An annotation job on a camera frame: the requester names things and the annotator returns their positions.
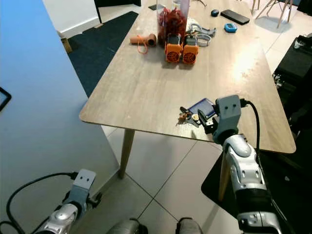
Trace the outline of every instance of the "wooden chair leg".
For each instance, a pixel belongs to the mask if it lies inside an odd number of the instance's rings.
[[[292,6],[293,6],[293,0],[291,0],[291,4],[290,4],[290,8],[289,8],[289,13],[288,13],[287,23],[289,23],[289,20],[290,20],[290,18],[291,18]]]
[[[284,14],[284,11],[285,11],[285,9],[286,9],[286,6],[287,6],[288,2],[289,2],[289,0],[285,0],[285,4],[284,4],[283,10],[282,10],[281,17],[280,17],[279,20],[278,20],[277,28],[278,28],[279,25],[281,24],[281,21],[282,21],[282,18],[283,18],[283,14]]]
[[[255,5],[255,1],[256,1],[256,0],[253,0],[252,14],[254,13],[254,5]]]
[[[267,16],[269,17],[269,12],[271,11],[272,7],[275,5],[275,3],[277,2],[277,0],[274,0],[273,4],[271,5],[271,7],[269,8],[268,12],[267,12]]]
[[[265,5],[265,7],[262,9],[262,11],[259,13],[259,15],[258,15],[255,19],[259,18],[259,16],[262,14],[262,12],[264,12],[264,10],[270,5],[270,3],[271,3],[272,1],[274,1],[274,0],[270,0],[270,1]]]
[[[219,194],[218,194],[218,200],[222,201],[226,187],[229,183],[230,178],[230,167],[229,164],[226,161],[225,153],[222,152],[222,164],[221,164],[221,172],[220,172],[220,182],[219,182]]]
[[[128,159],[130,156],[134,136],[135,136],[135,130],[125,129],[125,133],[123,136],[122,151],[121,151],[120,170],[119,170],[120,179],[123,179],[126,173],[126,168],[127,168]]]

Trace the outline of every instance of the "white wall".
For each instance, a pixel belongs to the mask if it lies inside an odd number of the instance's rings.
[[[99,24],[94,0],[43,0],[56,30],[70,38]]]
[[[7,199],[22,184],[86,168],[97,173],[94,192],[118,163],[101,127],[78,118],[87,96],[42,1],[3,0],[0,8],[0,86],[12,94],[0,112],[4,220]],[[51,213],[71,184],[66,177],[49,179],[16,197],[12,212],[26,233]]]

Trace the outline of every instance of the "chair leg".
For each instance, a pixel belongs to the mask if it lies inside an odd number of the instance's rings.
[[[255,4],[255,0],[253,0],[252,14],[254,13],[254,4]]]
[[[278,28],[279,25],[281,24],[281,21],[282,21],[282,18],[283,18],[283,14],[284,14],[284,11],[285,11],[285,9],[286,9],[286,6],[287,6],[288,2],[289,2],[289,0],[285,0],[285,4],[284,4],[283,10],[282,10],[281,17],[280,17],[279,20],[278,20],[277,28]]]
[[[291,0],[291,5],[290,5],[290,8],[289,8],[287,23],[289,23],[289,20],[291,18],[292,6],[293,6],[293,0]]]
[[[265,5],[265,7],[262,9],[262,11],[259,13],[259,15],[258,15],[255,19],[259,18],[259,16],[262,14],[262,12],[264,12],[264,10],[270,5],[270,3],[271,3],[272,1],[274,1],[274,0],[270,0],[270,1]]]
[[[267,16],[269,16],[269,12],[271,11],[272,7],[275,5],[277,0],[274,0],[273,4],[271,5],[271,7],[269,8],[268,12],[267,12]]]

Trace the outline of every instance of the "tile floor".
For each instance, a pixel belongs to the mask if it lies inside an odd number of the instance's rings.
[[[260,10],[266,4],[261,1]],[[278,5],[255,21],[271,72],[285,55],[293,39],[312,33],[312,17],[293,6],[289,24],[282,22]],[[141,7],[124,5],[100,8],[102,20],[108,21]],[[102,127],[120,161],[123,130]],[[208,199],[200,190],[221,149],[213,143],[136,132],[127,176],[115,180],[105,192],[101,204],[83,219],[76,233],[104,234],[114,223],[138,218],[151,234],[173,234],[176,222],[191,216],[205,234],[241,233],[235,218]]]

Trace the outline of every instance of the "bunch of keys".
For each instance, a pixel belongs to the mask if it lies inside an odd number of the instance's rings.
[[[195,127],[199,128],[200,122],[199,122],[199,117],[198,114],[193,114],[191,111],[188,109],[185,109],[183,106],[180,107],[180,111],[182,112],[178,118],[178,124],[185,124],[185,123],[190,123],[194,125]]]

